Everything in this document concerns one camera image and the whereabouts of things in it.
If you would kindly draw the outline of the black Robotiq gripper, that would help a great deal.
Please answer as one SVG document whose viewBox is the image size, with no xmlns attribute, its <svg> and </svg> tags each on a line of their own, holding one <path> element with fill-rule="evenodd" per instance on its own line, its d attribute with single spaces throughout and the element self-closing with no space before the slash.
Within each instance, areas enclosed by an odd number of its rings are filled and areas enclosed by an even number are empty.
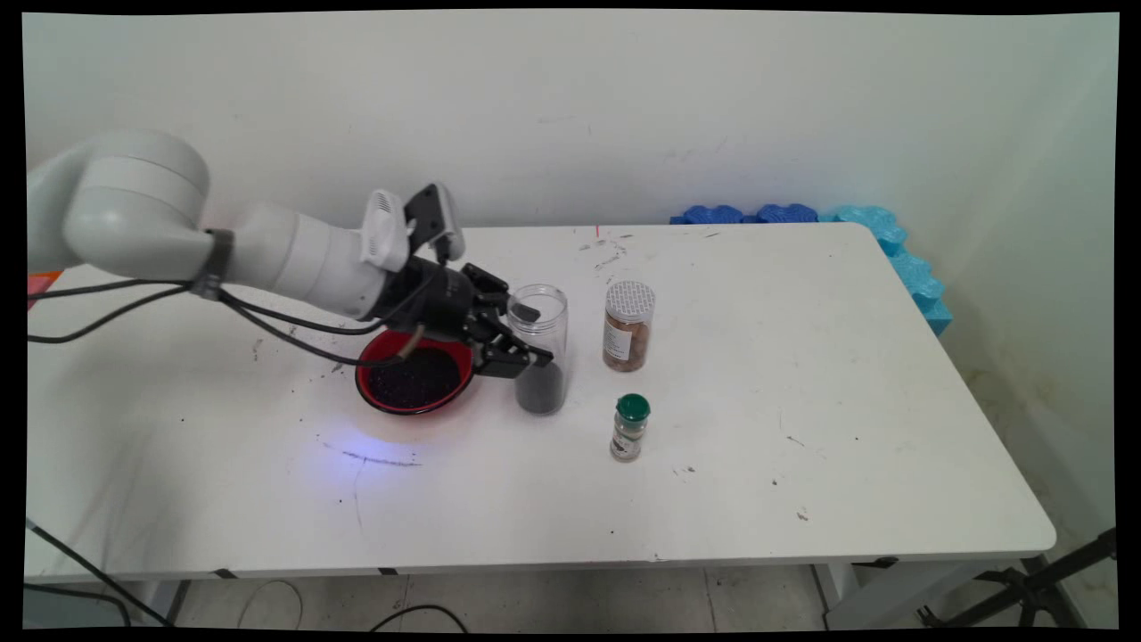
<svg viewBox="0 0 1141 642">
<path fill-rule="evenodd" d="M 513 379 L 531 366 L 547 368 L 555 353 L 516 336 L 501 320 L 504 316 L 535 324 L 541 312 L 515 300 L 505 281 L 476 265 L 454 271 L 416 257 L 388 277 L 369 312 L 388 330 L 423 326 L 429 340 L 470 344 L 475 375 Z"/>
</svg>

